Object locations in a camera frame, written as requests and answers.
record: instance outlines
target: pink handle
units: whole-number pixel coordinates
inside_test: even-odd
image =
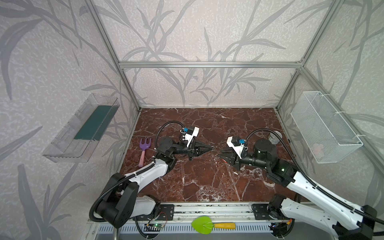
[[[141,157],[140,157],[140,162],[139,162],[139,167],[143,167],[144,166],[144,155],[145,155],[145,151],[142,151],[141,152]]]

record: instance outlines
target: yellow handle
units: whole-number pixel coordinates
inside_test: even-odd
[[[236,229],[234,222],[215,223],[215,228]]]

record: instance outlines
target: leaf pattern wallpaper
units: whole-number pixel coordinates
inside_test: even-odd
[[[344,1],[305,65],[382,153],[383,5],[383,0]],[[360,149],[338,163],[318,164],[313,159],[290,115],[303,91],[314,89],[301,76],[279,112],[304,168],[325,187],[358,204],[369,204],[383,216],[384,177]]]
[[[384,1],[346,1],[306,67],[384,156]]]
[[[79,239],[137,111],[81,1],[1,0],[0,19],[0,239]],[[90,160],[43,157],[90,93],[120,103]]]
[[[330,0],[94,2],[120,61],[299,61],[331,4]],[[125,69],[140,105],[148,107],[273,107],[293,71]]]

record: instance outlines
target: brown marble surface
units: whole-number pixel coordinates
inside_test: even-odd
[[[197,139],[215,146],[215,149],[192,161],[178,155],[174,169],[143,188],[139,196],[153,195],[162,202],[269,201],[279,193],[293,199],[295,193],[267,179],[265,170],[243,166],[236,171],[218,157],[221,149],[228,148],[225,142],[229,136],[245,138],[252,130],[261,127],[283,133],[272,108],[143,109],[120,173],[139,169],[141,138],[152,138],[144,165],[150,163],[155,154],[154,136],[161,125],[170,120],[180,121],[185,127],[199,127]],[[179,125],[169,125],[160,137],[170,136],[177,142],[179,130]],[[254,134],[248,141],[249,145],[253,146],[257,139],[268,136],[263,132]],[[288,145],[284,133],[283,140]],[[280,143],[277,147],[278,156],[289,159]]]

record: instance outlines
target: wire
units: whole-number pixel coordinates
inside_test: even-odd
[[[283,145],[284,149],[287,151],[287,153],[289,154],[289,156],[291,157],[293,163],[295,164],[295,166],[297,167],[297,169],[299,170],[299,172],[304,176],[304,178],[309,182],[311,183],[312,186],[314,186],[316,189],[318,189],[320,192],[322,192],[324,195],[326,195],[327,197],[329,197],[330,199],[334,200],[335,202],[337,202],[338,204],[342,205],[343,207],[349,209],[350,211],[353,211],[367,219],[370,219],[372,221],[375,221],[377,223],[380,223],[380,224],[383,224],[384,225],[384,220],[381,220],[379,218],[376,218],[374,216],[371,216],[365,212],[362,212],[358,209],[355,209],[354,207],[346,204],[345,202],[339,200],[338,198],[336,198],[335,196],[331,195],[329,192],[325,191],[324,189],[322,189],[319,185],[317,185],[302,169],[301,167],[299,166],[299,164],[297,163],[297,160],[294,158],[293,154],[289,151],[288,147],[286,146],[286,144],[283,142],[283,140],[281,139],[281,137],[275,133],[274,131],[268,129],[268,128],[259,128],[259,129],[256,129],[254,131],[252,131],[246,138],[246,141],[248,141],[248,139],[251,137],[252,134],[254,134],[255,132],[258,132],[258,131],[267,131],[267,132],[270,132],[272,134],[274,134],[281,142],[281,144]],[[376,232],[376,233],[373,233],[374,235],[375,234],[383,234],[384,235],[384,231],[383,232]]]
[[[160,132],[163,130],[163,128],[165,128],[166,126],[168,126],[168,125],[171,124],[171,123],[177,123],[178,125],[181,126],[181,128],[184,128],[184,124],[182,124],[182,123],[179,122],[179,121],[169,121],[169,122],[164,123],[164,124],[160,127],[159,131],[158,131],[157,134],[156,134],[156,137],[155,137],[155,148],[157,148],[157,140],[159,139]]]
[[[159,213],[159,216],[158,216],[157,218],[160,217],[160,214],[164,214],[164,215],[166,216],[166,223],[164,223],[164,225],[161,225],[161,228],[164,228],[164,227],[166,226],[167,222],[168,222],[168,216],[167,216],[167,214],[166,214],[165,212],[161,211],[161,212]],[[146,225],[146,229],[147,229],[148,231],[150,231],[150,229],[148,228],[149,223],[150,223],[151,221],[155,220],[155,219],[156,219],[156,218],[152,218],[152,219],[149,220],[149,222],[147,223],[147,225]]]
[[[140,175],[146,171],[148,171],[149,169],[153,168],[155,166],[154,163],[152,163],[149,167],[146,167],[144,168],[143,170],[140,170],[138,171],[136,174],[137,175]],[[118,187],[120,184],[123,184],[125,182],[127,182],[129,179],[135,177],[136,175],[135,174],[131,174],[121,180],[119,180],[115,185],[113,185],[112,187],[110,187],[107,191],[103,192],[100,197],[98,197],[96,199],[96,201],[92,204],[91,206],[91,209],[89,210],[89,218],[90,220],[94,221],[94,222],[106,222],[106,220],[104,218],[98,218],[98,217],[95,217],[94,215],[94,212],[95,210],[97,209],[97,207],[99,206],[99,204],[101,203],[101,201],[103,200],[103,198],[110,192],[112,192],[113,189],[115,189],[116,187]]]
[[[133,217],[133,220],[135,221],[136,228],[139,231],[140,235],[145,237],[145,239],[154,239],[155,237],[157,237],[159,235],[159,234],[156,234],[156,236],[154,236],[154,237],[149,237],[149,235],[145,235],[144,232],[141,230],[141,228],[139,226],[139,222],[137,221],[137,218]]]
[[[293,198],[293,200],[297,203],[300,203],[301,202],[301,195],[296,193],[295,197]],[[293,226],[295,224],[295,219],[292,218],[292,222],[290,223],[290,228],[287,230],[287,232],[285,234],[282,234],[281,235],[281,238],[284,238],[285,236],[287,236],[293,229]],[[287,224],[282,222],[280,223],[277,227],[273,227],[273,229],[280,229],[280,228],[285,228],[287,227]]]

